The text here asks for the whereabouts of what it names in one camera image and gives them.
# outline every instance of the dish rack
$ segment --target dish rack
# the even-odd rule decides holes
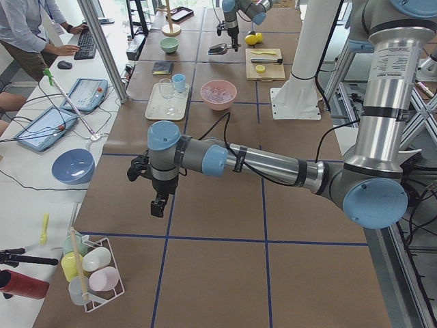
[[[105,247],[109,249],[111,252],[111,262],[109,263],[110,267],[114,267],[118,271],[117,263],[115,262],[114,253],[112,252],[111,244],[109,242],[109,239],[107,237],[104,237],[100,239],[99,241],[93,242],[93,241],[86,241],[85,244],[92,248],[97,247]],[[105,304],[109,303],[110,301],[116,299],[117,297],[124,294],[124,286],[121,277],[118,279],[117,285],[107,291],[107,292],[94,292],[91,293],[90,291],[85,293],[88,295],[90,302],[88,304],[85,304],[83,307],[85,309],[86,313],[93,312],[97,310],[98,308],[101,308]]]

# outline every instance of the white shirt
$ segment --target white shirt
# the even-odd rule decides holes
[[[56,23],[66,19],[55,0],[0,0],[0,40],[28,53],[39,53],[48,38],[41,24],[44,7]]]

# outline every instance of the green bowl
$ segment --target green bowl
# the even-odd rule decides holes
[[[159,45],[166,53],[174,53],[179,47],[179,41],[176,38],[164,38]]]

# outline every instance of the table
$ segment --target table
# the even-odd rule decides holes
[[[117,69],[121,73],[124,65],[128,63],[124,52],[128,45],[124,41],[126,35],[118,29],[116,25],[106,25],[103,27],[109,44],[118,44],[113,55],[117,62]],[[73,36],[70,43],[77,44],[79,36]],[[57,62],[68,60],[73,63],[71,70],[59,70]],[[52,65],[51,72],[59,84],[65,89],[70,90],[74,82],[79,77],[91,77],[108,79],[108,74],[100,58],[99,52],[94,59],[74,61],[72,57],[59,57]],[[48,79],[43,78],[40,86],[47,94],[56,94],[59,91],[49,85]],[[35,88],[29,99],[43,96],[40,88]],[[51,100],[55,105],[60,105],[63,101],[61,96],[52,96]],[[51,102],[46,98],[31,101],[23,106],[17,116],[34,119],[45,109],[51,106]],[[86,116],[92,128],[99,130],[103,134],[102,139],[94,142],[90,146],[90,151],[94,156],[98,166],[104,142],[114,123],[115,116],[119,109],[117,94],[109,88],[107,99],[101,104],[100,108]],[[26,120],[13,121],[1,139],[13,138],[21,131],[22,127],[18,124],[26,125]],[[80,208],[81,202],[86,194],[88,184],[78,186],[68,186],[56,181],[51,175],[51,165],[54,160],[63,152],[73,148],[84,148],[89,139],[89,133],[85,126],[78,121],[73,128],[74,132],[67,132],[52,148],[43,153],[32,152],[16,141],[0,143],[0,169],[21,181],[25,186],[52,189],[83,189],[80,191],[34,191],[24,189],[10,178],[0,174],[0,198],[1,198],[1,238],[0,249],[11,249],[26,247],[28,256],[41,256],[47,258],[60,258],[65,235],[70,225],[70,220],[75,217],[75,204]],[[40,233],[42,229],[42,218],[44,213],[50,213],[48,225],[48,239],[45,246],[39,246]],[[55,267],[38,264],[20,264],[13,269],[10,266],[0,264],[0,269],[12,269],[25,275],[36,277],[45,281],[51,281]],[[24,297],[12,297],[9,300],[0,298],[0,315],[2,325],[5,327],[27,328],[32,326],[40,311],[44,300],[34,300]]]
[[[150,216],[150,182],[127,180],[130,160],[147,147],[153,122],[144,112],[158,60],[175,62],[173,73],[183,72],[192,87],[177,122],[186,134],[202,135],[222,114],[201,102],[200,87],[210,79],[228,79],[239,90],[227,136],[235,144],[311,160],[332,127],[327,113],[317,122],[273,120],[269,92],[282,83],[247,81],[244,49],[208,57],[209,46],[229,41],[214,34],[214,20],[212,10],[196,10],[180,23],[177,53],[165,55],[158,17],[128,88],[132,101],[117,112],[75,223],[92,238],[110,238],[126,293],[85,314],[71,304],[58,268],[34,327],[391,326],[363,230],[328,200],[250,174],[189,172],[158,219]],[[257,28],[262,47],[284,49],[287,74],[300,27],[298,12],[273,9]],[[242,36],[250,29],[240,25]],[[211,136],[221,138],[223,124]],[[320,158],[341,160],[334,134]]]

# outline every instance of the wine glass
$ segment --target wine glass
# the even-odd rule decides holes
[[[165,114],[175,115],[176,108],[171,105],[171,99],[173,98],[175,92],[173,87],[173,82],[171,82],[171,79],[161,79],[159,81],[159,92],[164,99],[169,101],[169,105],[165,109]]]

